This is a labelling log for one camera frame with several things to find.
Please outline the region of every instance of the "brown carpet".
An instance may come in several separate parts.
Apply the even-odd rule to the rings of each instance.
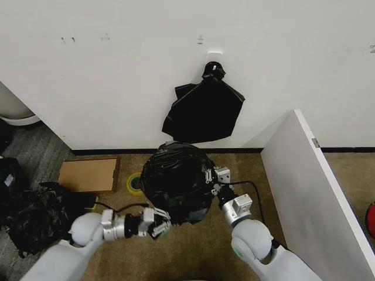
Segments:
[[[374,251],[375,240],[367,232],[364,216],[375,201],[375,153],[325,153],[325,157]]]
[[[126,188],[127,177],[140,172],[150,155],[121,157],[118,190],[100,200],[114,208],[146,202]],[[259,188],[266,224],[274,238],[285,244],[275,204],[258,154],[210,154],[216,165],[231,170],[232,181],[251,179]],[[237,186],[237,194],[253,199],[253,219],[260,220],[256,195],[251,186]],[[157,241],[151,237],[132,237],[104,244],[92,257],[82,280],[258,280],[255,273],[234,254],[231,229],[227,226],[215,198],[207,218],[195,225],[173,227]]]

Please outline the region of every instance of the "black baseboard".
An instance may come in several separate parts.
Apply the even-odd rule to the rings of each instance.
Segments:
[[[261,153],[263,148],[205,148],[202,149],[205,153]],[[112,155],[112,154],[153,154],[156,148],[145,149],[80,149],[74,150],[76,156],[85,155]]]
[[[374,147],[365,147],[365,148],[321,148],[322,152],[325,153],[374,153]]]
[[[325,153],[375,153],[375,147],[365,148],[321,148]],[[261,153],[263,148],[204,148],[205,153]],[[76,156],[113,154],[153,154],[156,148],[145,149],[80,149],[72,150]]]

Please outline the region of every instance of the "yellow tape roll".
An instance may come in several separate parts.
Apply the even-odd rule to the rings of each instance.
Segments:
[[[127,179],[127,189],[129,190],[129,192],[135,196],[139,196],[139,195],[142,195],[143,192],[141,189],[134,189],[132,187],[132,184],[134,185],[135,184],[135,181],[137,180],[138,178],[138,182],[139,182],[139,177],[141,176],[141,172],[137,172],[137,173],[134,173],[134,174],[131,174],[128,179]]]

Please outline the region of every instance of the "door hinge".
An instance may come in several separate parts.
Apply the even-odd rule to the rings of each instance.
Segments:
[[[313,138],[311,140],[314,143],[314,145],[315,145],[316,148],[320,148],[321,145],[319,144],[319,142],[318,142],[318,140],[316,138]]]

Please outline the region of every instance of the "red object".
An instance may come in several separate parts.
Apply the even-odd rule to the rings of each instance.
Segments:
[[[367,209],[364,223],[371,237],[375,238],[375,202],[372,202]]]

